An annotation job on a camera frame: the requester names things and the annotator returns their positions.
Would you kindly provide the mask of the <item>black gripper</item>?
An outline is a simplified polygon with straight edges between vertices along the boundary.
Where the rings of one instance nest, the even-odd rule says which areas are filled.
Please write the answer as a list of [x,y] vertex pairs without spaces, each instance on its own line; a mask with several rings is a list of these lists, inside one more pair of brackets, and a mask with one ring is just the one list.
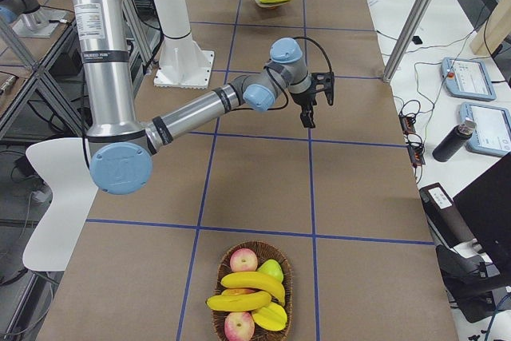
[[316,88],[317,85],[311,83],[310,86],[302,92],[290,92],[294,103],[301,107],[299,117],[303,127],[307,129],[315,128],[314,106],[317,105]]

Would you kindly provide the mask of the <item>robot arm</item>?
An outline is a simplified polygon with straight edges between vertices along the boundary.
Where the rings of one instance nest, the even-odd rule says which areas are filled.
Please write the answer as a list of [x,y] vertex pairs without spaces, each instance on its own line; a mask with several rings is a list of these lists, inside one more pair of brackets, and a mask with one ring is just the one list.
[[142,188],[153,170],[152,155],[174,139],[237,109],[264,112],[279,96],[301,108],[303,126],[313,126],[317,93],[333,90],[331,74],[311,73],[294,38],[270,49],[260,73],[242,75],[151,121],[137,119],[122,26],[125,0],[73,0],[93,123],[89,171],[96,186],[114,195]]

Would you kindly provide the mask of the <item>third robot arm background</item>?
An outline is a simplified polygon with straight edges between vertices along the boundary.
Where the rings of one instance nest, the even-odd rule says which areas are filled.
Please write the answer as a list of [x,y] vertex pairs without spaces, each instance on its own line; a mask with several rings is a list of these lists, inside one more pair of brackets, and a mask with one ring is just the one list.
[[50,38],[57,25],[38,0],[1,0],[1,19],[25,38]]

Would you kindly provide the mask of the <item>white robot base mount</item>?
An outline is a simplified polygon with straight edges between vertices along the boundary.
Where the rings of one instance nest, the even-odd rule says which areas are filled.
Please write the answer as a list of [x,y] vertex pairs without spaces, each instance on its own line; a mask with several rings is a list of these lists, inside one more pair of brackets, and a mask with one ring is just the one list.
[[206,89],[215,53],[194,41],[185,0],[153,0],[164,41],[154,84]]

